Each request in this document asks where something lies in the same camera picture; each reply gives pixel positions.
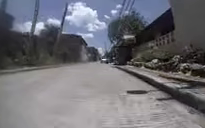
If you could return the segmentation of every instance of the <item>car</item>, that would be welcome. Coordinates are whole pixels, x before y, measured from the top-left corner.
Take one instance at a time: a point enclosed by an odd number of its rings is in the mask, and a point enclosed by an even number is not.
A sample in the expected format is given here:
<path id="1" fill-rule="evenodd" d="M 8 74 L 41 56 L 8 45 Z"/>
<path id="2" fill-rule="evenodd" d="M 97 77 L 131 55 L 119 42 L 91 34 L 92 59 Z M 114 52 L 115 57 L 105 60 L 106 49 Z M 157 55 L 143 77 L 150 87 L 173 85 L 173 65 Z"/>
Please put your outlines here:
<path id="1" fill-rule="evenodd" d="M 101 60 L 100 60 L 100 62 L 101 62 L 101 63 L 105 63 L 105 64 L 108 64 L 108 59 L 106 59 L 106 58 L 103 58 L 103 59 L 101 59 Z"/>

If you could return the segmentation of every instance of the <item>asphalt road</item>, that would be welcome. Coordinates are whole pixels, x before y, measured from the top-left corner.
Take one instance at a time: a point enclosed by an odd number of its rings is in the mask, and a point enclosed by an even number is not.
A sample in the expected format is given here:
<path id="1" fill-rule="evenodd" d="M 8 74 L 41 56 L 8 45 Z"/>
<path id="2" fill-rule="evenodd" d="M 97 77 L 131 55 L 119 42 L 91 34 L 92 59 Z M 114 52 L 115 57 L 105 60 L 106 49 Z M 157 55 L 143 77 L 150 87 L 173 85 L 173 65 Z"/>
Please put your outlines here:
<path id="1" fill-rule="evenodd" d="M 0 76 L 0 128 L 205 128 L 205 116 L 110 65 L 89 63 Z"/>

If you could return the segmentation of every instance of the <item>wall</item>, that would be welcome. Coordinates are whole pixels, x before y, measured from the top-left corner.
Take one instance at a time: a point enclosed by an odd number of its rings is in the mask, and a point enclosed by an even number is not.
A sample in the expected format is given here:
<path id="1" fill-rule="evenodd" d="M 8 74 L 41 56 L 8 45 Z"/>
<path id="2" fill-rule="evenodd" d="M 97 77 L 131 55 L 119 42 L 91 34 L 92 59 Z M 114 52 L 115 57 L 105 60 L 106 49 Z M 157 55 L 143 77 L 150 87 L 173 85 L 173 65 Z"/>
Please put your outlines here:
<path id="1" fill-rule="evenodd" d="M 86 48 L 86 46 L 87 44 L 81 36 L 63 34 L 61 35 L 57 50 L 59 54 L 63 56 L 64 62 L 82 62 L 83 49 Z"/>
<path id="2" fill-rule="evenodd" d="M 88 61 L 98 61 L 100 58 L 99 52 L 95 47 L 87 47 Z"/>
<path id="3" fill-rule="evenodd" d="M 205 0 L 169 0 L 175 22 L 175 37 L 181 49 L 192 44 L 205 50 Z"/>
<path id="4" fill-rule="evenodd" d="M 142 51 L 149 49 L 161 49 L 170 53 L 178 54 L 180 52 L 178 44 L 175 41 L 174 31 L 163 36 L 156 36 L 155 40 L 146 42 L 138 47 L 133 48 L 133 58 L 140 56 Z"/>

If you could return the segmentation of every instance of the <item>blue sky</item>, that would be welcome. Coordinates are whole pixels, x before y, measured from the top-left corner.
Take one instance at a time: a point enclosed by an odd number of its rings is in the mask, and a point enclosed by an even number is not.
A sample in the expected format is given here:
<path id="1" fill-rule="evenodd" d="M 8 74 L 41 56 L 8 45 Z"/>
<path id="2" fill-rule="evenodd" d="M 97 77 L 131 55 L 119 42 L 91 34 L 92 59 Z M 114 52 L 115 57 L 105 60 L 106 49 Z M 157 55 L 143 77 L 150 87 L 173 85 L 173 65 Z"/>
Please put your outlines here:
<path id="1" fill-rule="evenodd" d="M 8 0 L 7 12 L 16 18 L 15 30 L 28 31 L 30 28 L 34 1 Z M 104 42 L 106 42 L 109 47 L 106 26 L 117 17 L 115 12 L 120 8 L 117 5 L 121 4 L 122 0 L 41 0 L 37 29 L 42 29 L 45 22 L 59 24 L 65 2 L 68 2 L 70 6 L 64 31 L 83 35 L 90 46 L 104 48 Z M 134 4 L 134 8 L 149 23 L 169 7 L 168 0 L 136 0 Z"/>

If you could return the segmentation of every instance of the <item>concrete sidewalk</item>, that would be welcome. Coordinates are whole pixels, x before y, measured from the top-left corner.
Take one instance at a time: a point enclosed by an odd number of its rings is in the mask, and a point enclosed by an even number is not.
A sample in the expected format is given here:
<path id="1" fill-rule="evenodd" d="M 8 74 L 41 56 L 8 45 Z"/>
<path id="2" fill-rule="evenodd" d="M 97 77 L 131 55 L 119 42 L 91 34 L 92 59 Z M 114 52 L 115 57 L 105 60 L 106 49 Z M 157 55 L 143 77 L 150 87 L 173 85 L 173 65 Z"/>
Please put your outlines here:
<path id="1" fill-rule="evenodd" d="M 199 83 L 194 85 L 187 81 L 164 78 L 156 71 L 133 66 L 117 66 L 116 68 L 142 79 L 179 101 L 205 113 L 205 86 Z"/>

